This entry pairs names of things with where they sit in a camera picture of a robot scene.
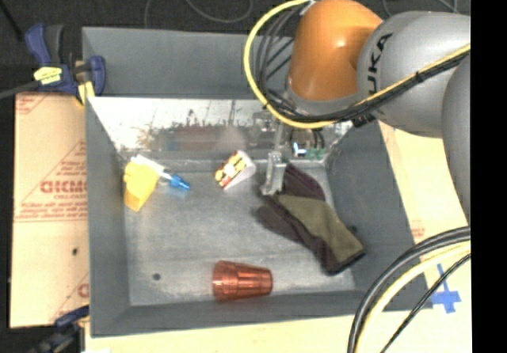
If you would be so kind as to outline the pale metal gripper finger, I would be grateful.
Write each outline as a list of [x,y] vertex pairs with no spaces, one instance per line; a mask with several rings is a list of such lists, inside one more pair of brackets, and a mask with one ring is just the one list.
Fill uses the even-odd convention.
[[278,162],[278,153],[271,151],[268,153],[265,166],[265,181],[260,187],[262,195],[272,195],[276,192],[276,164]]
[[276,163],[274,165],[274,190],[281,191],[284,186],[284,174],[286,170],[286,163]]

